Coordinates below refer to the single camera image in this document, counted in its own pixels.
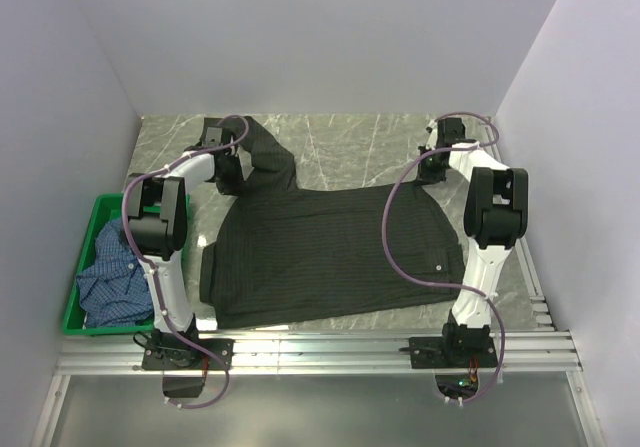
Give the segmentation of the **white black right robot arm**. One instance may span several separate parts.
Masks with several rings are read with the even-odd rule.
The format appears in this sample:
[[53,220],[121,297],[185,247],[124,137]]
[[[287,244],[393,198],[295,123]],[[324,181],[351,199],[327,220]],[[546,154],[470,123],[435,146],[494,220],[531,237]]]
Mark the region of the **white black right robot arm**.
[[509,167],[486,151],[486,144],[469,138],[458,114],[441,116],[428,127],[427,144],[415,182],[432,185],[446,180],[449,170],[468,182],[463,228],[469,240],[468,260],[459,293],[443,326],[440,352],[447,367],[472,361],[497,365],[490,337],[491,307],[498,280],[512,249],[528,226],[529,174]]

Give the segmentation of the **black pinstriped long sleeve shirt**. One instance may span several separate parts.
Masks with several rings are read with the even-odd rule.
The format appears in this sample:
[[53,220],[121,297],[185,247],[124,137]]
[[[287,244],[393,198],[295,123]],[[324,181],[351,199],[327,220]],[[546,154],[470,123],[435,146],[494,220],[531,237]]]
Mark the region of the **black pinstriped long sleeve shirt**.
[[223,329],[452,300],[465,272],[454,227],[422,187],[313,191],[293,154],[247,118],[252,172],[203,251],[200,300]]

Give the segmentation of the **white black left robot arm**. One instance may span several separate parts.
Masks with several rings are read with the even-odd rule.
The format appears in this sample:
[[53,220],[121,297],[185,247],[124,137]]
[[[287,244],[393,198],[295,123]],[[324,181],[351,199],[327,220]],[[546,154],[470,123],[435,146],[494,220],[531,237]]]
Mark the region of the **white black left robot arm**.
[[225,362],[200,343],[187,299],[182,250],[188,233],[187,195],[207,182],[236,182],[237,148],[250,130],[248,119],[207,119],[199,142],[163,167],[128,180],[121,202],[125,239],[143,273],[154,309],[154,330],[146,349],[179,369],[213,360]]

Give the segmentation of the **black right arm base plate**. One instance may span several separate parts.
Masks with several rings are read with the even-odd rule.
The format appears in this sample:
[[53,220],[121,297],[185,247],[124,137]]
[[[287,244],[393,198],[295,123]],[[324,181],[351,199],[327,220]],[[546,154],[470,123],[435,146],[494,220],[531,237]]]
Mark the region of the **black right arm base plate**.
[[467,345],[462,340],[448,340],[444,337],[410,337],[408,344],[398,351],[410,357],[412,369],[498,366],[497,351],[491,338],[477,345]]

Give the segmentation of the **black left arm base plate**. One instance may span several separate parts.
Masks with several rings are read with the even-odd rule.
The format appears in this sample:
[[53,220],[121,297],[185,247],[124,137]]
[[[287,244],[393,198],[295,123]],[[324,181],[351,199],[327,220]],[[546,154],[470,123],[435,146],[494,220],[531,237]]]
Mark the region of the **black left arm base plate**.
[[234,341],[228,338],[192,339],[192,342],[213,353],[221,363],[212,360],[170,334],[160,336],[137,332],[133,342],[143,349],[141,368],[144,371],[214,370],[231,366]]

